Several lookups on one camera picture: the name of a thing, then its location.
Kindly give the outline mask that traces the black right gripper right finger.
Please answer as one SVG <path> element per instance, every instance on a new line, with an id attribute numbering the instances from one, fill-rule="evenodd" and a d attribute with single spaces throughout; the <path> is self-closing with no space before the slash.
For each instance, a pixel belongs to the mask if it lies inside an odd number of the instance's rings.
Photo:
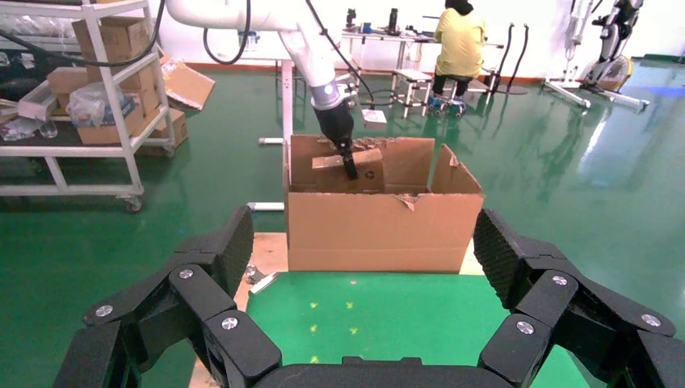
<path id="1" fill-rule="evenodd" d="M 530 386 L 561 347 L 608 387 L 681 387 L 684 343 L 664 315 L 583 275 L 550 242 L 518 234 L 480 211 L 474 255 L 509 315 L 478 366 L 513 387 Z"/>

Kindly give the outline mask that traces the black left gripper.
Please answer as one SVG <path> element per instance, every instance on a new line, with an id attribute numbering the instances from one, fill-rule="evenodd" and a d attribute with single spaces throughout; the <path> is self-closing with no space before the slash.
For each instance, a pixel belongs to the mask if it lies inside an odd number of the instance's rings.
<path id="1" fill-rule="evenodd" d="M 354 119 L 349 103 L 344 99 L 335 107 L 329 109 L 314 108 L 314 112 L 322 134 L 335 145 L 340 153 L 348 179 L 358 179 L 359 175 L 351 150 Z"/>

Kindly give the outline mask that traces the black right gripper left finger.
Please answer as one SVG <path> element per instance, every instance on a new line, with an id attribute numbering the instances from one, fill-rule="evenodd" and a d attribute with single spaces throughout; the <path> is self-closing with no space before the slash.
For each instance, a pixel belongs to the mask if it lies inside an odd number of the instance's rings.
<path id="1" fill-rule="evenodd" d="M 175 344 L 188 342 L 222 387 L 254 387 L 282 365 L 271 339 L 235 302 L 252 255 L 250 207 L 189 238 L 153 275 L 93 305 L 56 387 L 138 387 Z"/>

